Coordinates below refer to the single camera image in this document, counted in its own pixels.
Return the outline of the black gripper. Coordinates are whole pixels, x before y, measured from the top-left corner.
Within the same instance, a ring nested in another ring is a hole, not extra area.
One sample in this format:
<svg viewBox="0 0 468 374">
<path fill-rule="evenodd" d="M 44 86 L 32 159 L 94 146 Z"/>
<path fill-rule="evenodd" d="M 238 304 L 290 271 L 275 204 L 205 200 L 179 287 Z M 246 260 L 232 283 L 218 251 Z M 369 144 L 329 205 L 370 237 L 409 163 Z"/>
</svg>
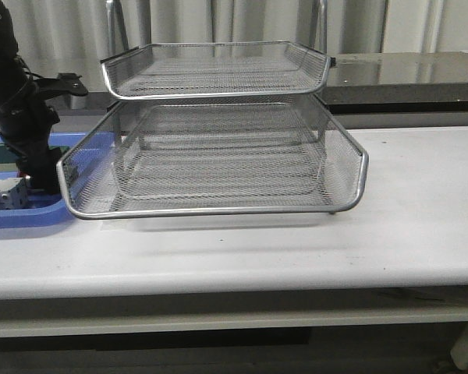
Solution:
<svg viewBox="0 0 468 374">
<path fill-rule="evenodd" d="M 30 177 L 32 189 L 60 193 L 56 165 L 62 148 L 48 146 L 51 127 L 59 122 L 59 116 L 46 101 L 66 94 L 87 96 L 80 78 L 76 73 L 36 79 L 20 73 L 0 78 L 0 136 L 22 155 L 17 167 Z"/>
</svg>

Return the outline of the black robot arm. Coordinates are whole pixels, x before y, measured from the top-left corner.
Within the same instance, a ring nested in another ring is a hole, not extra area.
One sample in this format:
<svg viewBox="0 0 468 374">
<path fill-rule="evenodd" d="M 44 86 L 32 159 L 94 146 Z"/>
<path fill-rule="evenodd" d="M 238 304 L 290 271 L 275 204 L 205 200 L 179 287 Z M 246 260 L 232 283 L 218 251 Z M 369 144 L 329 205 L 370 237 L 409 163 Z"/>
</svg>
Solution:
<svg viewBox="0 0 468 374">
<path fill-rule="evenodd" d="M 75 73 L 54 79 L 29 70 L 19 56 L 10 12 L 0 1 L 0 136 L 32 187 L 51 195 L 60 193 L 56 164 L 62 151 L 48 145 L 59 116 L 46 100 L 65 94 L 85 97 L 88 91 Z"/>
</svg>

